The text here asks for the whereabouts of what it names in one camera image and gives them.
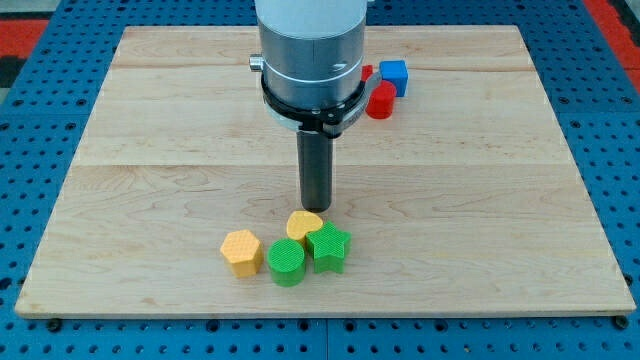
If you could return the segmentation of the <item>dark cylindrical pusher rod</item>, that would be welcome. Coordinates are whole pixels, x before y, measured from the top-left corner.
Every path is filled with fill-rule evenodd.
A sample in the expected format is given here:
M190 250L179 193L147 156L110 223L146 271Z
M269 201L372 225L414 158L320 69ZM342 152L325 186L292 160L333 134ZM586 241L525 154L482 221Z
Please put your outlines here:
M297 150L301 204L311 212L326 211L332 198L333 140L298 132Z

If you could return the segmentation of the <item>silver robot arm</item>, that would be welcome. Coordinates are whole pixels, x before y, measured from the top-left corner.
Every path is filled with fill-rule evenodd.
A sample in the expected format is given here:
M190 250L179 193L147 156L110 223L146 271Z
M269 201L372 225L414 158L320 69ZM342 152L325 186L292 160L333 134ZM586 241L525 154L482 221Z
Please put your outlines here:
M379 74L362 77L367 0L256 0L261 75L269 114L297 136L300 199L332 202L333 148L362 115Z

